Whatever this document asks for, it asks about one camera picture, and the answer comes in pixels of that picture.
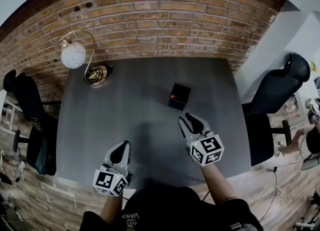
black t-shirt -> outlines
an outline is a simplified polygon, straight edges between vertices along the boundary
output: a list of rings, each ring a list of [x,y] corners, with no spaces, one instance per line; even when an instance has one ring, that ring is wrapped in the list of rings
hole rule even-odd
[[[263,231],[248,204],[232,199],[219,205],[200,200],[188,187],[161,185],[134,194],[112,224],[87,211],[80,231]]]

shoe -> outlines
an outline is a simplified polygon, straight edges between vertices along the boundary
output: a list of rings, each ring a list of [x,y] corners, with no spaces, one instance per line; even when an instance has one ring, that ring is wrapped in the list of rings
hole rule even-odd
[[[25,168],[26,168],[26,163],[25,163],[24,160],[22,160],[22,161],[19,163],[17,169],[18,169],[18,171],[19,171],[20,173],[23,173],[24,170],[25,170]]]

chair backrest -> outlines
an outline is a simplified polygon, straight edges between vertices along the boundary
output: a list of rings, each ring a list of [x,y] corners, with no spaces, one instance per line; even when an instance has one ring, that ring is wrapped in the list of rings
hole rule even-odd
[[[309,78],[308,62],[302,56],[290,53],[283,69],[266,74],[244,114],[276,113]]]
[[[3,80],[3,87],[7,92],[12,91],[16,97],[24,116],[31,121],[31,118],[43,120],[46,111],[42,104],[38,87],[32,77],[21,73],[16,77],[16,71],[7,73]]]

marker cube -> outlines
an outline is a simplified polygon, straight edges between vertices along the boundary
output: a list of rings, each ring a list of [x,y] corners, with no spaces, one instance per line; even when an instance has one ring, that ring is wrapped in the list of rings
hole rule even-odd
[[[190,145],[191,156],[201,165],[206,166],[220,161],[225,148],[219,135],[193,141]]]
[[[128,181],[122,174],[95,170],[93,186],[103,194],[118,197],[127,184]]]

cable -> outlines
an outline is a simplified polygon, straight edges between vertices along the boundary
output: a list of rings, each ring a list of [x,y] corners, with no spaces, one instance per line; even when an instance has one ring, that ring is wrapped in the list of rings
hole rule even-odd
[[[275,198],[278,197],[281,192],[280,191],[277,191],[277,187],[278,187],[278,178],[277,178],[277,174],[276,174],[276,171],[277,169],[273,169],[273,173],[274,173],[274,176],[275,176],[275,193],[274,193],[274,197],[272,198],[272,201],[270,203],[270,206],[269,208],[267,209],[266,213],[263,215],[263,217],[260,219],[260,222],[264,219],[264,217],[267,215],[268,211],[270,210],[271,206],[272,206],[272,203],[274,202]]]
[[[206,195],[205,195],[205,197],[202,199],[202,201],[204,201],[204,200],[207,198],[207,196],[209,195],[209,193],[210,193],[210,191],[208,191],[208,193],[206,193]]]
[[[255,205],[257,204],[257,202],[259,202],[260,199],[261,199],[267,192],[269,192],[271,189],[273,189],[273,188],[275,188],[275,187],[276,187],[276,186],[273,186],[273,187],[269,188],[267,191],[265,191],[265,192],[259,197],[259,199],[254,202],[254,204],[250,207],[250,209],[253,208],[253,206],[255,206]],[[284,196],[283,196],[283,192],[282,192],[281,188],[278,187],[278,186],[277,186],[277,188],[278,188],[278,189],[280,190],[280,192],[281,192],[281,208],[282,208],[282,202],[283,202],[283,200],[284,200]]]
[[[288,166],[288,165],[296,165],[296,164],[302,163],[302,162],[304,162],[304,160],[298,161],[298,162],[289,163],[289,164],[286,164],[286,165],[280,165],[280,166],[276,166],[276,167],[277,167],[277,168],[278,168],[278,167],[286,167],[286,166]]]

